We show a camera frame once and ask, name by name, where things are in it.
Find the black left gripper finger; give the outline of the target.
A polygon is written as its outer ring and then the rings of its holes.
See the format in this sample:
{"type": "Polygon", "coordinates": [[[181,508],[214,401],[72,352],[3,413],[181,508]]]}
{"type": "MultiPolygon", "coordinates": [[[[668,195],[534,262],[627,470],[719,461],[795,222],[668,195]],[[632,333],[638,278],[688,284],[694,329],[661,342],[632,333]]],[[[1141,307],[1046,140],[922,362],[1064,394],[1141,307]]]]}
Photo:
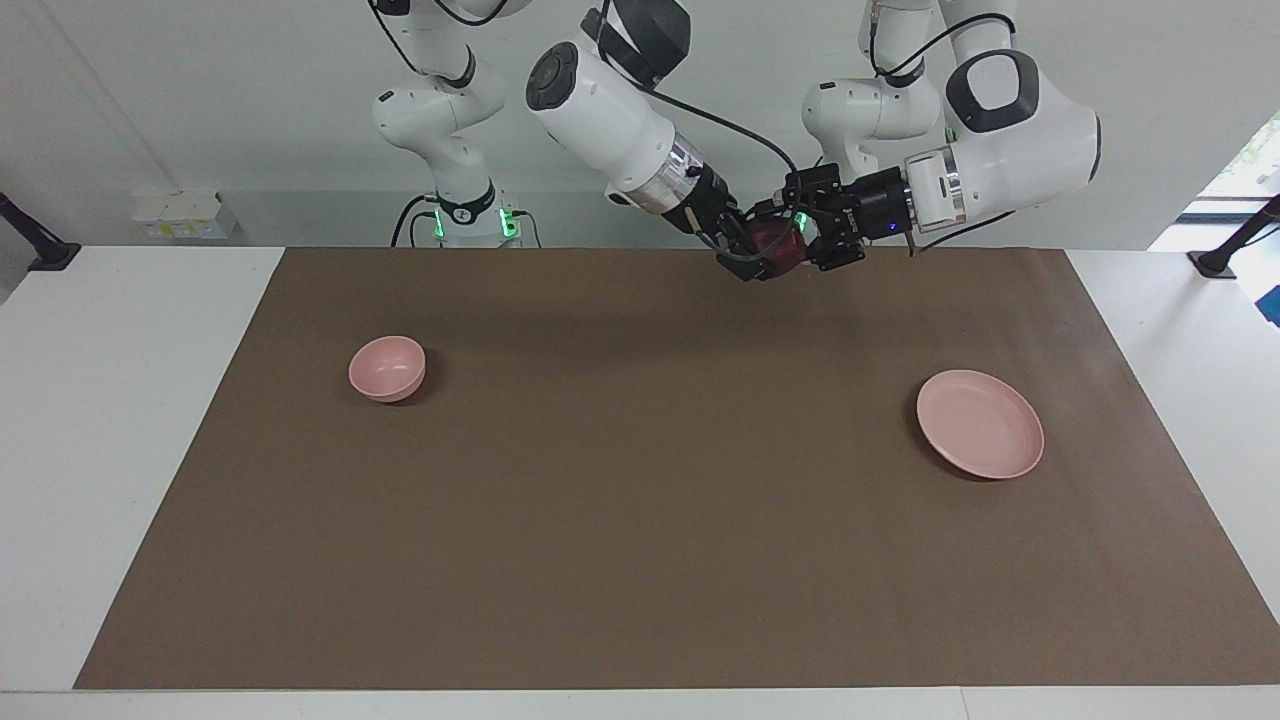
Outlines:
{"type": "Polygon", "coordinates": [[[805,263],[820,272],[835,272],[867,259],[867,246],[856,231],[838,227],[824,231],[817,220],[808,220],[803,237],[805,263]]]}
{"type": "Polygon", "coordinates": [[[841,213],[851,209],[838,163],[790,172],[783,181],[783,205],[795,211],[841,213]]]}

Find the black clamp stand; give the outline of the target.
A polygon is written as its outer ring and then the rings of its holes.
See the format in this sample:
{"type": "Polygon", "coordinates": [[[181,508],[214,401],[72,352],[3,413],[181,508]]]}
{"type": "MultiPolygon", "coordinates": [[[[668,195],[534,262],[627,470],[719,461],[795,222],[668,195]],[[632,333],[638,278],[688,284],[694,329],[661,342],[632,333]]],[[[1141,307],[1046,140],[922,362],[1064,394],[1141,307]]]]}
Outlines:
{"type": "Polygon", "coordinates": [[[1230,269],[1233,256],[1243,249],[1266,240],[1276,231],[1280,231],[1280,192],[1268,199],[1258,211],[1235,228],[1216,249],[1188,251],[1185,256],[1203,278],[1234,281],[1236,275],[1230,269]]]}
{"type": "Polygon", "coordinates": [[[0,192],[0,217],[32,246],[36,256],[28,272],[64,270],[83,249],[81,243],[67,242],[51,232],[18,208],[4,192],[0,192]]]}

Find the dark red apple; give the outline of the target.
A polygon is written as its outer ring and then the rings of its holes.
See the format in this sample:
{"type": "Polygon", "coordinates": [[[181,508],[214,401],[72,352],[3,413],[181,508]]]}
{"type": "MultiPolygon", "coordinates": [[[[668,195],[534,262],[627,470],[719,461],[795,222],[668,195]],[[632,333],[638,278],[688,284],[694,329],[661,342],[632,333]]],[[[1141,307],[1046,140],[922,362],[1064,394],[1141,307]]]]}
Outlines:
{"type": "Polygon", "coordinates": [[[794,219],[758,218],[750,224],[750,240],[763,254],[759,281],[774,279],[808,261],[805,240],[794,219]]]}

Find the pink plate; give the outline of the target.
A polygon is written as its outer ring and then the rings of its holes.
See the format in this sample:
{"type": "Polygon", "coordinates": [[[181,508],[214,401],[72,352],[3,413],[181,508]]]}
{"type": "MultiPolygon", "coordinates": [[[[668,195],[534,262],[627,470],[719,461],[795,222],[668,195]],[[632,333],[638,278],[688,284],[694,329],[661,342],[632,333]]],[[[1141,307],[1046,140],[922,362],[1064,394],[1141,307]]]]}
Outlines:
{"type": "Polygon", "coordinates": [[[970,369],[940,372],[916,393],[916,423],[947,462],[982,480],[1011,480],[1041,462],[1041,418],[1009,383],[970,369]]]}

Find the brown table mat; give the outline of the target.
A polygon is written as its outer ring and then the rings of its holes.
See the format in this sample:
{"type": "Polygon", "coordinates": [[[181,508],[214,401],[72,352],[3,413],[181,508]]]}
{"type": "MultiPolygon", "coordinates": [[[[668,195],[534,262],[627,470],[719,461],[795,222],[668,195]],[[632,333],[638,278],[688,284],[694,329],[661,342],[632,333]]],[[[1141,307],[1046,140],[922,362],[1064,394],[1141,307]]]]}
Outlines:
{"type": "Polygon", "coordinates": [[[1280,684],[1280,624],[1064,252],[292,249],[79,689],[1280,684]],[[378,404],[349,360],[426,351],[378,404]],[[1039,465],[916,423],[970,369],[1039,465]]]}

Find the white wall socket boxes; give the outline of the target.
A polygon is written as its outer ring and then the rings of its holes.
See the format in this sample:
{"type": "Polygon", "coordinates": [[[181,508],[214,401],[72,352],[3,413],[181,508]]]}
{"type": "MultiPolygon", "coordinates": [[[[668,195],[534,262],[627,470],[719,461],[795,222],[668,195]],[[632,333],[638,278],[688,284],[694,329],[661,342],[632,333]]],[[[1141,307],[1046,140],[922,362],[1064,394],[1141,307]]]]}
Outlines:
{"type": "Polygon", "coordinates": [[[215,190],[140,191],[131,197],[131,218],[146,240],[227,241],[241,229],[238,217],[215,190]]]}

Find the pink bowl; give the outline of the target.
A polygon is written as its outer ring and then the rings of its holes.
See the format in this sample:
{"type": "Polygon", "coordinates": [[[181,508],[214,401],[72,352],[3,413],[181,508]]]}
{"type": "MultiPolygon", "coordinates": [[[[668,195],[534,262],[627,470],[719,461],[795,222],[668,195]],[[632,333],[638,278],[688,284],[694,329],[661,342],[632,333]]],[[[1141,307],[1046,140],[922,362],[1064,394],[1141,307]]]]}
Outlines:
{"type": "Polygon", "coordinates": [[[415,395],[428,373],[428,355],[404,336],[384,336],[361,347],[348,365],[351,387],[378,404],[396,404],[415,395]]]}

